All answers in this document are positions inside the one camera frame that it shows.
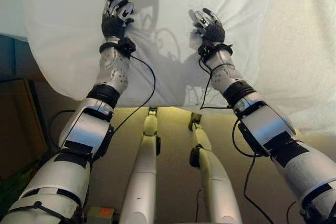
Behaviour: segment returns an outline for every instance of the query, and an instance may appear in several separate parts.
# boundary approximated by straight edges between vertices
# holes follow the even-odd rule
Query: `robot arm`
[[[208,9],[196,12],[197,32],[203,36],[198,49],[211,70],[212,86],[233,108],[244,139],[258,155],[270,156],[298,198],[306,223],[334,223],[336,215],[336,164],[299,141],[295,130],[279,110],[271,106],[241,78],[218,18]]]
[[[92,163],[101,158],[110,143],[110,120],[119,96],[127,88],[130,53],[134,43],[124,37],[133,4],[108,0],[102,17],[107,40],[100,47],[97,83],[64,127],[59,152],[32,178],[19,199],[3,217],[2,224],[82,223],[82,209]]]

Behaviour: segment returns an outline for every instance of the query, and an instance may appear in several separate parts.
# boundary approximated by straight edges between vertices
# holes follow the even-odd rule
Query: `white fabric backdrop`
[[[244,77],[305,132],[336,135],[335,0],[133,0],[128,31],[136,56],[158,78],[149,105],[198,111],[207,75],[196,65],[188,11],[212,8],[224,21],[234,62]],[[74,99],[91,89],[98,72],[101,9],[105,0],[0,0],[0,33],[27,37],[48,82]],[[136,106],[151,91],[148,70],[133,62],[119,106]],[[206,104],[226,105],[216,91]],[[202,110],[202,113],[228,113]]]
[[[103,42],[101,12],[106,0],[23,0],[28,40],[42,73],[61,94],[83,99],[98,73]],[[131,0],[135,23],[127,31],[135,56],[156,75],[156,93],[148,105],[200,104],[207,75],[197,65],[200,39],[193,36],[190,10],[208,7],[224,22],[226,42],[234,44],[237,69],[254,83],[262,20],[269,0]],[[130,84],[118,106],[140,105],[151,92],[148,69],[132,60]],[[209,94],[208,102],[224,99]]]

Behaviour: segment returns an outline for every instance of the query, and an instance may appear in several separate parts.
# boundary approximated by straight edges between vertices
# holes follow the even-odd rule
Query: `cardboard box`
[[[87,224],[112,224],[114,209],[91,206],[87,214]]]
[[[26,80],[0,82],[0,181],[47,150],[31,94]]]

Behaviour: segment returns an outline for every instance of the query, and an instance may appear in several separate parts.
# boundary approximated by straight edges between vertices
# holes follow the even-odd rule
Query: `black wire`
[[[199,204],[198,204],[198,198],[200,196],[200,192],[202,191],[202,189],[198,190],[197,192],[197,196],[196,196],[196,216],[195,216],[195,222],[197,222],[198,220],[198,209],[199,209]]]
[[[210,72],[208,72],[205,68],[203,68],[202,65],[201,65],[201,60],[202,60],[201,58],[198,60],[198,65],[200,66],[200,68],[203,69],[203,71],[207,72],[208,75],[210,75],[211,70],[210,70]]]
[[[54,114],[52,117],[51,117],[51,119],[50,119],[50,121],[49,121],[49,123],[48,123],[48,137],[49,137],[49,139],[50,139],[50,141],[51,141],[51,144],[53,145],[53,147],[54,148],[56,148],[56,149],[60,149],[60,147],[58,146],[58,144],[56,144],[55,143],[55,141],[53,140],[53,137],[52,137],[52,135],[51,135],[51,126],[52,126],[52,124],[53,124],[53,122],[54,122],[54,120],[56,119],[56,117],[58,117],[58,115],[61,115],[62,113],[74,113],[74,111],[75,110],[61,110],[61,111],[59,111],[59,112],[57,112],[56,114]]]
[[[257,154],[254,154],[254,155],[247,154],[247,153],[241,151],[241,150],[238,148],[238,146],[237,146],[237,144],[236,144],[236,141],[235,141],[235,130],[236,130],[236,125],[237,125],[238,122],[239,122],[239,119],[236,120],[236,122],[235,122],[235,124],[233,125],[233,128],[232,128],[232,142],[233,142],[233,145],[234,145],[234,147],[236,148],[236,150],[239,151],[241,154],[243,154],[243,155],[246,156],[246,157],[262,157],[262,156],[257,155]]]
[[[201,61],[202,59],[200,58],[198,60],[198,65],[200,66],[200,68],[202,68],[203,71],[207,72],[207,74],[209,75],[209,79],[208,79],[208,83],[206,84],[206,88],[205,88],[205,92],[204,92],[204,96],[203,96],[203,102],[202,102],[202,105],[200,107],[200,110],[203,110],[203,109],[219,109],[219,110],[223,110],[223,109],[232,109],[229,105],[227,107],[212,107],[212,106],[206,106],[204,107],[204,103],[205,103],[205,97],[206,97],[206,92],[208,90],[208,87],[209,87],[209,84],[210,84],[210,81],[211,81],[211,77],[212,77],[212,71],[211,69],[208,67],[207,64],[205,64],[203,61],[202,63],[209,69],[210,72],[208,72],[205,68],[202,67],[201,65]]]
[[[250,177],[250,174],[251,174],[251,171],[252,171],[252,168],[256,162],[256,154],[254,154],[253,156],[253,160],[252,160],[252,163],[250,165],[250,168],[247,172],[247,175],[246,175],[246,179],[245,179],[245,184],[244,184],[244,197],[253,205],[255,206],[264,216],[265,218],[269,221],[269,223],[271,224],[274,224],[274,222],[271,220],[271,218],[256,204],[254,203],[247,195],[246,195],[246,190],[247,190],[247,183],[248,183],[248,179]]]
[[[289,207],[287,208],[287,211],[286,211],[286,223],[287,223],[287,224],[289,224],[289,217],[288,217],[288,215],[289,215],[289,210],[290,210],[290,208],[291,208],[295,203],[296,203],[296,201],[292,202],[292,203],[289,205]]]
[[[151,95],[148,97],[148,99],[142,104],[142,105],[140,105],[136,110],[134,110],[129,116],[127,116],[125,119],[124,119],[124,121],[122,121],[119,125],[118,125],[118,127],[117,128],[115,128],[115,130],[114,130],[114,133],[113,134],[115,134],[116,133],[116,131],[136,112],[136,111],[138,111],[141,107],[143,107],[146,103],[148,103],[148,101],[153,97],[153,95],[154,95],[154,92],[155,92],[155,87],[156,87],[156,78],[155,78],[155,74],[154,74],[154,72],[153,72],[153,69],[146,63],[146,62],[144,62],[143,60],[141,60],[141,59],[138,59],[137,57],[135,57],[135,56],[132,56],[131,55],[131,57],[133,58],[133,59],[135,59],[135,60],[138,60],[138,61],[140,61],[141,63],[143,63],[143,64],[145,64],[147,67],[148,67],[148,69],[150,70],[150,72],[152,73],[152,75],[153,75],[153,80],[154,80],[154,84],[153,84],[153,90],[152,90],[152,93],[151,93]]]

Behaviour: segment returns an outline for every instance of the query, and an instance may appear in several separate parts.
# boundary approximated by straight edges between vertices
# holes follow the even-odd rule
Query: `wrist strap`
[[[198,54],[201,56],[202,61],[206,63],[210,58],[210,56],[221,50],[226,50],[230,53],[230,55],[232,55],[233,51],[231,49],[231,46],[232,45],[226,45],[226,44],[218,44],[215,46],[213,42],[205,40],[198,48]]]
[[[135,51],[135,44],[130,38],[124,37],[118,43],[105,42],[99,47],[99,52],[102,53],[105,49],[115,47],[118,52],[125,55],[127,58],[131,57],[131,53]]]

